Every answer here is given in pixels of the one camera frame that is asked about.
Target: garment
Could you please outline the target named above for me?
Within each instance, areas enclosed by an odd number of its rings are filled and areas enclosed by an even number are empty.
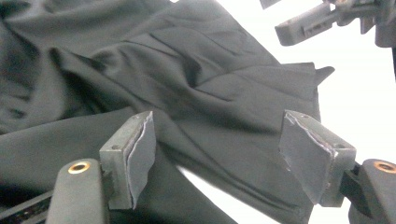
[[[125,120],[152,110],[157,159],[126,216],[233,222],[182,165],[282,223],[307,222],[313,205],[277,144],[285,109],[319,119],[332,68],[280,64],[210,0],[0,4],[2,198],[53,188],[60,167],[98,158]]]

